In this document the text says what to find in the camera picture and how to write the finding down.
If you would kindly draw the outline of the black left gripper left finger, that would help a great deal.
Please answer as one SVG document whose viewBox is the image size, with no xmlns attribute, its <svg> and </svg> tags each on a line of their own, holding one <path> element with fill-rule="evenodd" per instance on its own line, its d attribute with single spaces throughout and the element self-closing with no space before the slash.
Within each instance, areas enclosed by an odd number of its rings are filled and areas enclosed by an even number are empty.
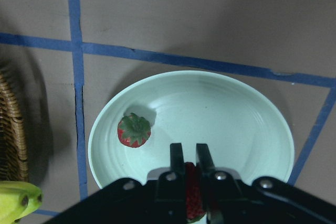
<svg viewBox="0 0 336 224">
<path fill-rule="evenodd" d="M 156 183 L 155 219 L 158 223 L 186 223 L 185 166 L 182 144 L 170 145 L 170 168 Z"/>
</svg>

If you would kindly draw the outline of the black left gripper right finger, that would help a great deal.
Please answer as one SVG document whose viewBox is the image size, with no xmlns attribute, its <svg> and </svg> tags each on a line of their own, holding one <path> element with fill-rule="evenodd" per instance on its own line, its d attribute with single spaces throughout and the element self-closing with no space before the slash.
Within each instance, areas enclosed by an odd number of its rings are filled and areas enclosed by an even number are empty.
<svg viewBox="0 0 336 224">
<path fill-rule="evenodd" d="M 215 167 L 207 144 L 196 145 L 196 163 L 207 223 L 230 223 L 233 220 L 233 207 L 229 204 L 238 197 L 233 176 Z"/>
</svg>

